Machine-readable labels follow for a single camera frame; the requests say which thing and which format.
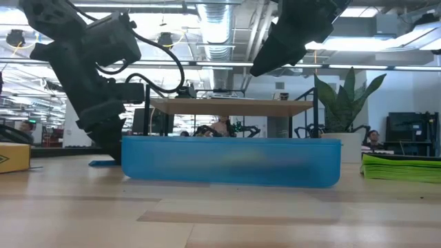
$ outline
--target wooden board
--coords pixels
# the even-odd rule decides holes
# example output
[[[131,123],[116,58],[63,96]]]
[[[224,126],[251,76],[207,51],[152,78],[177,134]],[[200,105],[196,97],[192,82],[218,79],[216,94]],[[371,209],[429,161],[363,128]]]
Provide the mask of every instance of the wooden board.
[[[150,104],[167,114],[221,116],[295,116],[313,107],[311,101],[235,99],[151,99]]]

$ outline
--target cardboard box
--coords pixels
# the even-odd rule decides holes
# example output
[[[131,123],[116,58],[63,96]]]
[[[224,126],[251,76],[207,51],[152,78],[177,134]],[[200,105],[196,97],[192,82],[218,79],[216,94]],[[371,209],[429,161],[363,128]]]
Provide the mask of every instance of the cardboard box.
[[[30,169],[30,145],[0,143],[0,173]]]

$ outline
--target black cable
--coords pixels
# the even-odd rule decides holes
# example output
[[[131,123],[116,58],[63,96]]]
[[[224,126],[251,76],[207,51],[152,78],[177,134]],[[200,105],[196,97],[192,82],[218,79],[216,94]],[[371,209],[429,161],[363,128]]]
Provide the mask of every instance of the black cable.
[[[69,4],[70,7],[72,7],[75,11],[77,11],[78,13],[82,14],[84,17],[93,20],[93,21],[97,21],[97,18],[91,17],[90,15],[86,14],[84,11],[80,10],[78,7],[76,7],[73,3],[71,3],[69,0],[66,0],[66,2]],[[141,35],[137,34],[131,27],[127,27],[128,30],[140,41],[147,43],[149,45],[154,46],[155,48],[159,48],[162,51],[164,51],[168,56],[170,56],[173,61],[176,63],[176,65],[178,66],[179,72],[181,73],[181,82],[179,83],[178,87],[174,88],[173,90],[165,90],[159,86],[157,86],[156,84],[154,84],[153,82],[151,82],[147,77],[145,77],[142,74],[139,73],[133,73],[131,75],[129,75],[127,77],[127,79],[125,80],[126,83],[130,82],[130,79],[134,78],[135,76],[142,78],[144,81],[146,81],[148,84],[150,84],[150,86],[162,93],[166,93],[166,94],[171,94],[171,93],[175,93],[177,92],[183,85],[185,82],[185,73],[184,73],[184,68],[181,64],[181,62],[179,61],[178,57],[176,57],[176,55],[174,55],[173,52],[171,52],[168,48],[154,42],[154,41],[150,41],[147,38],[142,37]]]
[[[104,74],[107,74],[107,75],[116,75],[116,74],[118,74],[118,73],[121,73],[121,72],[124,71],[125,69],[127,69],[127,67],[129,67],[129,63],[127,63],[127,62],[124,61],[124,64],[123,64],[123,66],[122,66],[121,68],[119,68],[118,70],[116,70],[116,71],[114,71],[114,72],[109,72],[109,71],[106,71],[106,70],[104,70],[103,68],[101,68],[101,66],[96,65],[96,69],[97,69],[98,71],[100,71],[100,72],[102,72],[102,73],[104,73]]]

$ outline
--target ceiling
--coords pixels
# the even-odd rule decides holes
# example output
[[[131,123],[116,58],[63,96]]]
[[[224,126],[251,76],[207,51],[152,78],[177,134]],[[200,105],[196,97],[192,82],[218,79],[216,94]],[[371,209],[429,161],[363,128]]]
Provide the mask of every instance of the ceiling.
[[[182,3],[182,1],[169,0],[118,0],[118,1],[89,1],[78,0],[73,1],[76,4],[84,3],[99,3],[101,5],[112,5],[119,3],[144,3],[155,4],[159,7],[170,6]],[[195,3],[219,3],[225,2],[221,0],[191,0],[186,1],[188,6],[193,6]],[[259,30],[263,29],[263,38],[267,36],[267,25],[264,25],[265,20],[272,20],[276,15],[276,4],[268,3],[263,0],[230,0],[230,3],[235,3],[233,7],[232,17],[232,40],[227,45],[232,49],[233,61],[245,61],[247,54],[247,47],[252,35],[254,24],[258,25],[256,36],[259,35]],[[27,20],[19,10],[14,10],[13,6],[17,3],[16,0],[2,1],[4,7],[0,7],[0,58],[23,58],[29,57],[33,44],[38,41],[42,43],[49,43],[51,40],[44,35],[36,37],[36,32],[28,26]],[[410,22],[415,21],[420,17],[419,10],[426,10],[439,4],[439,1],[417,1],[417,0],[354,0],[352,7],[362,6],[366,8],[377,8],[381,13],[378,13],[372,18],[339,18],[335,23],[335,31],[332,37],[372,37],[381,32],[388,35],[400,36],[409,29]],[[262,6],[262,15],[259,16],[259,6]],[[96,18],[106,16],[111,10],[115,8],[83,8]],[[204,61],[207,60],[206,47],[207,43],[203,38],[203,26],[198,15],[195,14],[179,14],[178,11],[174,14],[173,11],[161,11],[152,8],[137,8],[130,9],[130,18],[135,21],[138,28],[136,31],[151,40],[157,40],[162,32],[171,32],[173,42],[175,45],[172,52],[182,61]],[[6,36],[11,29],[24,30],[24,37],[26,45],[23,49],[15,49],[6,43]],[[253,47],[257,45],[258,39],[252,41]],[[164,61],[170,58],[160,50],[153,48],[147,44],[139,43],[139,47],[143,54],[142,60],[146,61]],[[351,52],[351,51],[331,51],[331,50],[316,50],[311,51],[303,59],[304,63],[335,63],[335,64],[369,64],[369,65],[424,65],[433,60],[433,55],[429,51],[408,50],[399,52]],[[240,68],[226,68],[232,72],[241,74],[243,71]],[[126,69],[124,72],[115,76],[117,82],[123,82],[125,78],[133,73],[138,72],[147,76],[153,82],[162,85],[164,88],[173,88],[178,84],[180,77],[176,69],[158,69],[152,66],[137,66],[136,68]],[[312,74],[312,70],[303,70],[303,76]],[[339,70],[323,70],[322,74],[342,74]],[[211,68],[194,68],[193,70],[185,71],[186,79],[189,83],[193,83],[196,89],[210,90],[213,88],[213,74]],[[9,64],[3,71],[3,80],[5,81],[3,93],[7,95],[0,99],[0,109],[10,108],[17,109],[17,107],[39,107],[47,108],[48,111],[55,113],[63,113],[65,109],[66,97],[62,92],[53,92],[45,87],[47,81],[59,84],[57,77],[51,70],[49,65],[30,65],[26,63]],[[18,94],[23,97],[9,97],[11,94]],[[131,106],[129,108],[130,117],[132,114]],[[29,115],[29,112],[8,112],[3,116],[21,116]]]

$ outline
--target blue container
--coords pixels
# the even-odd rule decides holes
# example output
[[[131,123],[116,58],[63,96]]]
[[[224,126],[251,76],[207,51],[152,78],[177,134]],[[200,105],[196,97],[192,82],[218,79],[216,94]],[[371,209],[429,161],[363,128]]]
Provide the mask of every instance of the blue container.
[[[126,136],[122,167],[143,180],[331,187],[340,150],[332,139]]]

